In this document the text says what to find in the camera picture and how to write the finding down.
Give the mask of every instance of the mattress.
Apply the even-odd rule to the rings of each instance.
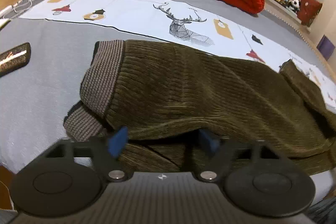
[[[219,0],[171,1],[186,3],[237,22],[285,46],[329,76],[301,36],[265,10],[253,16]],[[114,26],[18,17],[5,25],[0,30],[0,52],[24,42],[31,44],[32,51],[30,63],[25,68],[0,80],[1,164],[16,173],[56,140],[67,137],[63,118],[79,100],[79,86],[90,66],[96,41],[163,40],[145,33],[121,31]],[[314,202],[317,202],[329,192],[333,180],[329,171],[312,178],[317,190]]]

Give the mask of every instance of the ribbed gray panel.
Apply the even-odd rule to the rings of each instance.
[[[303,214],[285,219],[249,215],[229,203],[215,184],[191,173],[134,173],[110,183],[92,206],[71,216],[43,219],[20,214],[12,224],[312,224]]]

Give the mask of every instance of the round black disc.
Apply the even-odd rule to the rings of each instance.
[[[237,169],[224,191],[243,210],[267,217],[287,217],[310,206],[315,196],[311,178],[281,160],[263,160]]]
[[[93,170],[53,158],[22,169],[12,182],[10,196],[28,214],[60,217],[90,205],[100,190],[100,179]]]

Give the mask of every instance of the purple object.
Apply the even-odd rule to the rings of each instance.
[[[316,47],[320,53],[323,55],[325,60],[328,60],[329,57],[333,54],[335,46],[332,42],[324,35],[320,43]]]

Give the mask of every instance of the deer head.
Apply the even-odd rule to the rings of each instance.
[[[158,9],[158,10],[164,12],[164,13],[166,14],[166,16],[167,16],[169,19],[173,20],[173,23],[174,23],[174,24],[177,24],[177,25],[183,25],[183,24],[189,24],[189,23],[191,23],[191,22],[205,22],[205,21],[207,20],[207,19],[202,20],[202,18],[200,18],[200,16],[196,13],[197,11],[194,10],[194,9],[192,9],[192,8],[189,8],[189,9],[191,9],[191,10],[193,10],[193,11],[195,12],[195,14],[197,15],[197,19],[193,19],[193,18],[191,17],[191,15],[189,15],[188,18],[178,19],[178,18],[174,17],[174,15],[170,12],[170,8],[168,8],[167,10],[164,10],[164,9],[162,8],[163,6],[166,6],[166,5],[168,5],[168,4],[169,4],[169,3],[165,3],[165,4],[162,4],[162,5],[159,5],[158,7],[155,7],[154,4],[153,4],[153,7],[154,7],[155,9]]]

